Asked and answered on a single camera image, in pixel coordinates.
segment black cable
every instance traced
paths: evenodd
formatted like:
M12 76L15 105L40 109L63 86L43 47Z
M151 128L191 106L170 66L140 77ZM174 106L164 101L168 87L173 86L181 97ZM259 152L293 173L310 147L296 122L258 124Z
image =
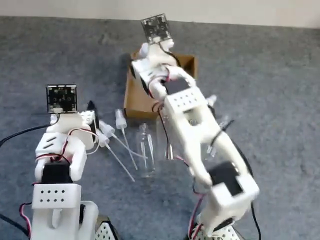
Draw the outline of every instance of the black cable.
M232 141L233 145L235 146L235 148L237 149L237 151L239 152L240 156L242 157L246 167L249 170L249 173L254 178L254 172L253 172L253 170L251 168L251 165L250 165L248 159L246 158L245 154L241 151L239 146L232 139L231 139L231 141ZM255 206L254 206L253 202L251 203L251 212L252 212L252 218L253 218L255 227L256 227L256 229L258 231L258 239L261 240L261 230L260 230L259 223L258 223L258 220L257 220L257 217L256 217Z
M169 136L168 136L168 133L167 133L167 130L166 130L164 119L161 116L160 110L158 110L158 114L159 114L159 117L160 117L160 120L161 120L161 123L162 123L162 127L163 127L163 130L164 130L164 133L165 133L165 137L166 137L165 157L168 158L168 148L169 148L169 145L170 145Z
M215 135L215 137L212 139L211 143L210 143L210 146L212 147L215 143L215 141L217 140L217 138L227 130L227 128L230 127L231 124L234 123L235 120L230 120L223 128L220 129L220 131Z
M21 224L17 223L16 221L13 221L12 219L8 218L7 216L3 215L0 213L0 219L2 219L3 221L7 222L8 224L11 224L12 226L16 227L17 229L19 229L21 232L24 233L24 235L26 235L27 237L29 237L29 233L28 230L25 229Z
M46 125L42 125L42 126L35 126L35 127L31 127L31 128L28 128L28 129L25 129L25 130L22 130L22 131L19 131L19 132L16 132L10 136L7 136L5 137L4 139L2 139L0 141L0 147L8 140L16 137L16 136L19 136L19 135L22 135L22 134L25 134L25 133L28 133L28 132L31 132L31 131L34 131L34 130L38 130L38 129L44 129L44 128L47 128L47 127L50 127L52 125L55 125L60 119L60 114L57 115L57 118L56 118L56 121L54 123L49 123L49 124L46 124ZM9 217L3 215L0 213L0 219L2 219L3 221L7 222L8 224L11 224L12 226L16 227L17 229L19 229L20 231L22 231L27 237L29 237L29 233L28 233L28 230L25 229L21 224L17 223L16 221L10 219Z
M212 139L211 141L211 146L214 145L215 141L217 140L217 138L220 136L220 134L222 132L225 132L226 129L234 122L234 120L231 120L229 121L218 133L217 135ZM248 168L248 171L249 173L251 174L251 176L254 178L254 172L251 168L251 165L248 161L248 159L246 158L245 154L241 151L241 149L239 148L239 146L231 139L233 145L235 146L236 150L239 152L240 156L242 157L246 167ZM256 230L258 231L258 240L261 240L261 230L260 230L260 227L259 227L259 223L258 223L258 220L257 220L257 217L256 217L256 212L255 212L255 206L254 206L254 203L252 202L251 203L251 212L252 212L252 218L253 218L253 221L254 221L254 224L255 224L255 227L256 227Z
M42 125L42 126L34 126L34 127L31 127L31 128L28 128L28 129L25 129L25 130L22 130L22 131L19 131L19 132L16 132L10 136L7 136L5 137L4 139L2 139L0 141L0 147L8 140L16 137L16 136L19 136L19 135L22 135L22 134L25 134L25 133L28 133L28 132L31 132L31 131L34 131L34 130L38 130L38 129L45 129L45 128L48 128L52 125L55 125L60 119L60 114L57 115L57 118L56 118L56 121L54 123L49 123L49 124L46 124L46 125Z
M166 51L164 50L164 48L161 46L161 43L159 42L159 47L161 48L161 50L165 53L165 54L168 54L169 56L173 57L176 61L176 64L178 65L178 67L181 67L181 62L180 60L172 53L172 52L169 52L169 51Z

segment white 3d-printed bracket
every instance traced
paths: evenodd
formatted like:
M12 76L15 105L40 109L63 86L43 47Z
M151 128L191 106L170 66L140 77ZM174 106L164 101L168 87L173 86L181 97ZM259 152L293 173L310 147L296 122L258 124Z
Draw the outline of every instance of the white 3d-printed bracket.
M94 240L116 240L109 223L103 222L95 233Z

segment robotic arm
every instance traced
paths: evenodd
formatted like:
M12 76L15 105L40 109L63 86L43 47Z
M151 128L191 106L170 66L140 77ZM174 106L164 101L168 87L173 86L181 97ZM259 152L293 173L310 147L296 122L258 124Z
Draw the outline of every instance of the robotic arm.
M164 50L173 46L164 14L144 19L142 25L148 47L144 43L140 50L143 58L131 63L135 79L148 95L163 103L190 173L209 187L207 204L197 218L202 232L208 237L226 235L230 233L228 227L249 209L259 187L236 146L218 125L195 79ZM229 161L207 171L201 157L202 143L214 144Z
M51 126L35 150L30 239L117 240L109 222L95 231L98 206L82 201L82 188L75 183L82 177L86 151L98 140L95 111L77 112L75 85L47 86L47 105Z

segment perforated bracket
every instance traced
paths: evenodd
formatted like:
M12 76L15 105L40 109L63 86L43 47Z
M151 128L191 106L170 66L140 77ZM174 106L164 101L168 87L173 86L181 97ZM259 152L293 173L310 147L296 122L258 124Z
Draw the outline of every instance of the perforated bracket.
M197 234L195 240L244 240L240 238L232 226L224 227L215 231L212 236L206 236L201 230Z
M94 240L117 240L109 223L103 222L95 233Z
M80 206L81 186L74 183L35 184L32 209L72 209Z
M198 106L207 105L207 101L200 89L194 86L175 94L167 95L164 99L164 105L168 107L170 112L180 114Z

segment white cable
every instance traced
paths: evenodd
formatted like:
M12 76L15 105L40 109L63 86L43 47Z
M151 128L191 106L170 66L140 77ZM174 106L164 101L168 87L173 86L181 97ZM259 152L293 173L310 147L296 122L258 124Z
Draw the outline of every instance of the white cable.
M127 140L127 137L126 137L125 129L122 128L121 131L122 131L122 134L123 134L123 137L124 137L125 144L128 147L128 149L130 149L129 143L128 143L128 140ZM138 170L138 167L137 167L137 164L135 162L134 156L132 156L132 153L131 153L130 150L128 152L129 152L129 155L130 155L130 157L132 159L132 162L133 162L133 165L134 165L135 169Z
M96 151L98 151L98 149L99 149L99 143L96 145L95 150L93 150L92 152L88 152L87 155L94 154Z
M106 143L105 144L106 148L109 149L110 153L115 157L115 159L118 161L118 163L121 165L121 167L125 170L125 172L129 175L131 180L135 182L134 177L130 174L126 166L121 162L121 160L117 157L117 155L114 153L114 151L111 150L110 146Z
M114 137L125 149L127 149L129 152L131 152L133 155L137 156L137 157L140 157L140 158L146 158L148 159L147 157L141 155L141 154L138 154L136 153L135 151L132 151L129 147L127 147L127 145L125 145L114 133L112 134L112 137Z
M98 149L99 149L99 137L98 137L97 134L95 134L94 132L92 132L92 131L90 131L90 130L87 130L87 129L73 128L73 129L71 129L71 130L68 132L68 136L70 136L70 135L72 134L72 132L75 131L75 130L79 130L79 131L82 131L82 132L90 133L90 134L92 134L93 136L95 136L93 143L94 143L94 144L97 144L97 145L96 145L96 148L95 148L94 151L87 153L87 155L94 154L96 151L98 151Z

